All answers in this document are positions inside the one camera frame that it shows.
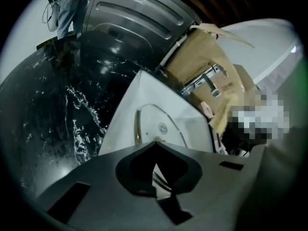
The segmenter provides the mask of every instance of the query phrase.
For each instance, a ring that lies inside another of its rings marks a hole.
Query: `white sink basin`
[[[203,115],[169,87],[139,71],[112,118],[99,155],[135,145],[138,109],[142,143],[159,137],[172,144],[213,152],[211,130]]]

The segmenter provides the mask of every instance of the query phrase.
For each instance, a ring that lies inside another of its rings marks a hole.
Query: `black marble countertop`
[[[85,32],[38,50],[9,74],[0,86],[0,147],[26,194],[36,197],[98,154],[139,70],[183,87],[152,62],[110,35]]]

